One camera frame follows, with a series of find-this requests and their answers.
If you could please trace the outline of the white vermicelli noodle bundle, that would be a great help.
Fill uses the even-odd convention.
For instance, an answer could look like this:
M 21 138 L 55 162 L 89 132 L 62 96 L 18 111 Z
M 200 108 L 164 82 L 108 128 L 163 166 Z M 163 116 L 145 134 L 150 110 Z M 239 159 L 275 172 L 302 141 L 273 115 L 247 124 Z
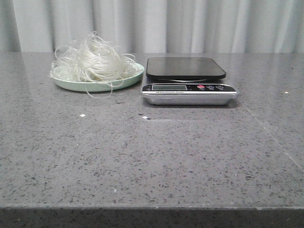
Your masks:
M 56 48 L 50 77 L 71 82 L 98 83 L 134 76 L 137 72 L 135 56 L 118 53 L 115 49 L 113 42 L 103 40 L 93 31 L 79 45 L 72 41 L 69 45 Z M 110 97 L 113 91 L 102 92 L 100 98 Z M 96 92 L 86 93 L 92 98 L 96 97 Z

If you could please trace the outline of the black silver kitchen scale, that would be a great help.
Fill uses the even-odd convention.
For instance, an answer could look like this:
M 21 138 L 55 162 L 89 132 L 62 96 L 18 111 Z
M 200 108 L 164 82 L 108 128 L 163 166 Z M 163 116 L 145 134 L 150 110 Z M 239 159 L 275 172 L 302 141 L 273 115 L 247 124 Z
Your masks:
M 221 83 L 226 72 L 207 57 L 151 57 L 142 95 L 153 105 L 227 105 L 238 91 Z

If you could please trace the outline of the light green round plate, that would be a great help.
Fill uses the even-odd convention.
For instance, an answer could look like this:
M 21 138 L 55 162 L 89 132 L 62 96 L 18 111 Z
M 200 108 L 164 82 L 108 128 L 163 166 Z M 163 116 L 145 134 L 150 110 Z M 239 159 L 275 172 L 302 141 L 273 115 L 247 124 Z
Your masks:
M 119 90 L 130 87 L 142 78 L 144 66 L 136 63 L 137 72 L 134 76 L 128 76 L 124 79 L 119 79 L 111 82 L 71 82 L 62 79 L 53 78 L 56 85 L 61 88 L 76 91 L 76 92 L 108 92 L 111 90 Z

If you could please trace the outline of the white pleated curtain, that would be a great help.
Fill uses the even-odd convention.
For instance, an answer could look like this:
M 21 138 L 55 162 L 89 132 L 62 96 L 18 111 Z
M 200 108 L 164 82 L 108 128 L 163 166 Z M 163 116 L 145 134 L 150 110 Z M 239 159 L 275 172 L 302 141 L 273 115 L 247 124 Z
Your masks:
M 0 49 L 51 52 L 95 31 L 124 53 L 302 53 L 301 0 L 3 0 Z

